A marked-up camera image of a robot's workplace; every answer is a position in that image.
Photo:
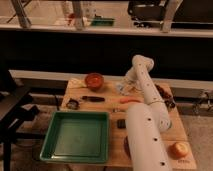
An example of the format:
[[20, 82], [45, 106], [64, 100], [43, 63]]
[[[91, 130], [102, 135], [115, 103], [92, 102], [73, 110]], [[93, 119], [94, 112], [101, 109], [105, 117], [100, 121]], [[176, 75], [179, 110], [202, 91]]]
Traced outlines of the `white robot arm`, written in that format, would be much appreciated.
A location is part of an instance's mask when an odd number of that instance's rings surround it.
[[128, 82], [139, 82], [143, 103], [130, 105], [126, 111], [127, 138], [133, 171], [172, 171], [161, 132], [172, 123], [167, 107], [153, 83], [149, 71], [154, 67], [151, 58], [135, 55], [126, 73]]

